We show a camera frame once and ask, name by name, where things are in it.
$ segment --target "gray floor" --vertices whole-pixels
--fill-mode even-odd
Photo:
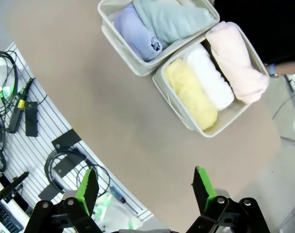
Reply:
[[[0,0],[0,50],[6,49],[12,39],[5,29],[6,11],[15,0]],[[273,116],[277,109],[290,95],[287,83],[282,79],[271,79],[269,88],[263,99]],[[274,121],[280,136],[295,140],[295,96],[286,102],[276,115]],[[265,170],[260,172],[254,182],[246,184],[244,190],[235,197],[254,197],[264,214],[264,217],[272,232],[278,232],[278,227],[283,220],[295,208],[295,145],[283,142],[278,155],[271,161]],[[165,227],[156,218],[150,219],[142,229],[154,229]],[[291,218],[283,226],[285,233],[295,233],[295,217]]]

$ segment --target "yellow label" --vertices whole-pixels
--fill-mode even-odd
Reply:
[[[20,100],[19,104],[17,105],[18,108],[24,108],[25,105],[25,101],[24,100]]]

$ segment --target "brown tabletop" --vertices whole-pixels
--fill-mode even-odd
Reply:
[[[97,0],[20,0],[12,37],[35,76],[81,138],[156,217],[184,232],[199,210],[196,165],[232,196],[279,149],[262,101],[207,139],[187,130],[154,86],[132,73],[101,31]]]

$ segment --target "white slatted surface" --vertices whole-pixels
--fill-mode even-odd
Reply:
[[[17,67],[19,68],[19,87],[22,88],[30,78],[34,77],[34,75],[15,44],[13,44],[9,50],[13,50],[18,54]],[[31,85],[28,101],[40,102],[45,96],[45,91],[40,86],[39,82],[35,80]],[[9,124],[9,119],[9,117],[6,118],[7,124]],[[46,101],[38,107],[38,137],[25,136],[24,114],[18,132],[15,134],[8,133],[6,135],[7,144],[4,153],[8,168],[5,171],[5,175],[12,180],[24,171],[30,172],[29,177],[23,182],[24,188],[22,196],[33,207],[40,200],[38,195],[49,184],[44,173],[44,164],[48,155],[54,150],[51,142],[70,129],[71,126],[69,123],[57,110],[50,98],[47,97]],[[106,168],[84,141],[75,144],[75,147],[91,158],[95,163]],[[148,211],[110,171],[108,172],[111,177],[111,186],[116,187],[125,197],[128,209],[142,221],[149,219],[152,216],[152,213]],[[102,192],[103,189],[107,187],[108,178],[103,172],[100,173],[99,176],[101,177],[99,178],[100,192]],[[67,182],[69,188],[76,189],[75,172],[70,172],[68,176],[63,179]],[[62,194],[58,194],[52,202],[58,203],[61,198]]]

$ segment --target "blue watch band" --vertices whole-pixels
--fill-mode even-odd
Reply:
[[[270,75],[276,74],[276,72],[275,72],[275,64],[270,64],[269,65],[269,74]]]

